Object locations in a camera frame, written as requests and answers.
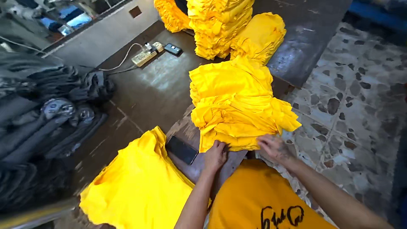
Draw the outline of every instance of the fabric pile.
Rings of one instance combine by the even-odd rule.
[[[277,14],[255,15],[249,24],[232,39],[230,59],[246,56],[266,65],[284,40],[287,32],[282,18]]]
[[[174,228],[194,185],[167,156],[165,142],[157,126],[119,150],[81,193],[79,206],[92,223]]]
[[[183,29],[191,29],[190,19],[179,9],[175,0],[154,0],[154,7],[168,31],[175,33]]]
[[[195,53],[205,59],[226,58],[230,44],[252,18],[254,0],[189,0],[188,17],[195,32]]]
[[[256,60],[237,56],[189,74],[195,105],[191,119],[201,131],[199,152],[215,140],[228,143],[231,151],[258,150],[256,137],[301,126],[291,105],[273,97],[270,71]]]
[[[0,212],[69,189],[73,167],[61,164],[107,119],[95,106],[113,90],[103,72],[81,76],[53,59],[0,54]]]

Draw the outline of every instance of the electrical outlet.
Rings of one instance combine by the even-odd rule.
[[[164,50],[164,47],[162,46],[161,43],[155,42],[153,46],[158,50],[158,52],[162,52]],[[131,59],[135,65],[138,67],[143,66],[147,61],[149,61],[151,58],[156,56],[156,52],[150,52],[150,51],[142,51],[141,53],[137,54],[135,57]]]

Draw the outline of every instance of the worktable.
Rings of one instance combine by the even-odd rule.
[[[171,136],[175,135],[182,141],[186,142],[195,150],[199,150],[200,133],[198,127],[191,121],[191,111],[195,108],[194,105],[189,106],[186,110],[183,119],[176,122],[167,132],[167,141]],[[210,197],[215,198],[222,184],[232,175],[236,168],[240,165],[247,154],[247,150],[238,152],[228,152],[228,159],[222,168],[217,173],[214,184],[211,190]],[[181,159],[176,157],[172,152],[168,151],[168,156],[173,161],[174,165],[194,184],[198,182],[198,178],[204,169],[205,153],[197,155],[191,165],[187,165]]]
[[[335,33],[352,0],[255,0],[253,15],[280,15],[287,30],[267,63],[274,77],[301,88]]]
[[[308,79],[350,2],[351,0],[255,0],[254,14],[277,13],[286,24],[284,42],[267,64],[274,76],[272,87],[276,98],[282,98],[288,85],[301,87]],[[176,135],[198,149],[199,130],[190,121],[189,115],[193,106],[185,112],[192,103],[189,97],[188,71],[203,64],[221,62],[223,59],[215,58],[210,61],[196,56],[192,36],[183,32],[170,33],[165,30],[161,21],[157,21],[109,57],[99,68],[117,66],[135,42],[143,44],[156,41],[162,44],[172,43],[181,47],[184,53],[180,57],[161,53],[142,68],[111,76],[117,90],[111,101],[105,104],[110,118],[75,153],[75,161],[81,164],[72,185],[77,191],[95,178],[117,155],[117,150],[125,148],[130,141],[155,126],[161,127],[168,138]],[[135,46],[121,69],[132,65],[130,58],[138,51]],[[212,197],[246,153],[247,151],[229,153],[228,161],[215,181]],[[181,172],[191,181],[198,181],[204,167],[203,153],[196,157],[192,165],[185,164],[172,153],[168,154]]]

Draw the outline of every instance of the person's hand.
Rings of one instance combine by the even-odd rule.
[[[292,159],[296,158],[296,156],[289,151],[285,142],[279,137],[266,134],[258,137],[257,143],[261,149],[267,153],[270,159],[285,166],[288,162],[292,161]]]
[[[215,140],[213,146],[205,153],[205,172],[215,174],[220,167],[226,162],[227,152],[225,152],[226,144]]]

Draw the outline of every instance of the yellow t-shirt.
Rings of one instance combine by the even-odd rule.
[[[243,160],[216,195],[208,228],[335,227],[308,207],[277,170],[261,160]]]

